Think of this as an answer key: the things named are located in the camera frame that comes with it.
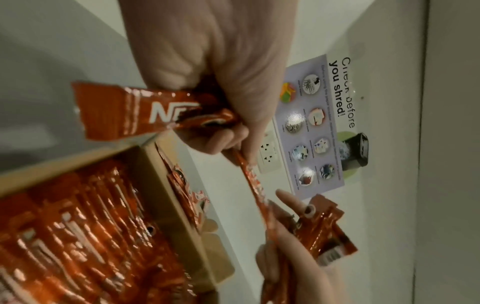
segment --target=hand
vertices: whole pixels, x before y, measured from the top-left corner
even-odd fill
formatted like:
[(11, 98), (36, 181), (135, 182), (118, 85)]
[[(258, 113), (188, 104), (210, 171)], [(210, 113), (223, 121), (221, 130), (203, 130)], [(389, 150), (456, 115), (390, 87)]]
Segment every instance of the hand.
[(178, 132), (217, 154), (238, 146), (253, 163), (272, 119), (292, 42), (298, 0), (119, 0), (148, 87), (194, 88), (214, 75), (243, 124), (211, 134)]
[[(306, 205), (292, 194), (276, 191), (277, 197), (296, 214), (303, 214)], [(276, 218), (288, 217), (286, 211), (273, 204)], [(290, 261), (295, 272), (296, 304), (339, 304), (344, 302), (343, 284), (338, 270), (333, 266), (319, 267), (308, 250), (283, 225), (277, 225), (277, 244), (268, 240), (260, 246), (256, 262), (265, 280), (278, 282), (280, 265), (277, 250)]]

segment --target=box filled with red packets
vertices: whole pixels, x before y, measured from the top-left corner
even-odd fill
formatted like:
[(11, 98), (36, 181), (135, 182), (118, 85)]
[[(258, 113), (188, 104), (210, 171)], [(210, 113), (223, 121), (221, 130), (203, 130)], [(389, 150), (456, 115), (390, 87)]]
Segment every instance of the box filled with red packets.
[(0, 176), (2, 295), (42, 304), (217, 303), (234, 268), (219, 237), (202, 229), (195, 204), (204, 198), (191, 199), (164, 145), (101, 148)]

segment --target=green circle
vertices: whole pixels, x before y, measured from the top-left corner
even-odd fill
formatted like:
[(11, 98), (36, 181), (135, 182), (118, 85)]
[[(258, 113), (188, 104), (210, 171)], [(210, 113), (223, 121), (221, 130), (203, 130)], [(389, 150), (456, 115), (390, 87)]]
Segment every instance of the green circle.
[[(342, 131), (342, 132), (338, 132), (336, 134), (336, 137), (338, 139), (338, 141), (345, 141), (347, 140), (348, 138), (351, 138), (353, 136), (355, 136), (356, 133), (354, 132), (350, 132), (350, 131)], [(343, 179), (347, 179), (349, 177), (351, 177), (352, 175), (355, 174), (355, 172), (357, 171), (358, 169), (351, 169), (351, 170), (347, 170), (347, 171), (344, 171), (343, 172)]]

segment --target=power socket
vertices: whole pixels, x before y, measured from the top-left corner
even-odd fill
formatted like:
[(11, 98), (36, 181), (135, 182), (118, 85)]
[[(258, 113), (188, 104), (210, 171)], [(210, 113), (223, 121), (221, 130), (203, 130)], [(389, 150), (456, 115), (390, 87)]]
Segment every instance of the power socket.
[(275, 141), (276, 139), (273, 131), (265, 133), (259, 154), (257, 155), (257, 163), (260, 173), (269, 173), (282, 167)]

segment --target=cardboard box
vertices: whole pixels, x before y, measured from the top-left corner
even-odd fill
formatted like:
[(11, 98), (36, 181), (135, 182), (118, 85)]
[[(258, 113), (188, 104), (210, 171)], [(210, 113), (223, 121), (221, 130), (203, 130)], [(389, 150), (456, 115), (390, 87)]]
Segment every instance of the cardboard box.
[[(159, 141), (167, 156), (175, 153), (168, 136)], [(132, 178), (142, 194), (146, 208), (163, 233), (171, 240), (202, 304), (218, 302), (217, 286), (235, 271), (220, 238), (210, 229), (198, 233), (187, 220), (167, 180), (167, 169), (155, 147), (155, 138), (142, 146), (120, 144), (76, 156), (41, 163), (0, 176), (0, 197), (26, 189), (65, 172), (97, 161), (121, 157), (128, 164)]]

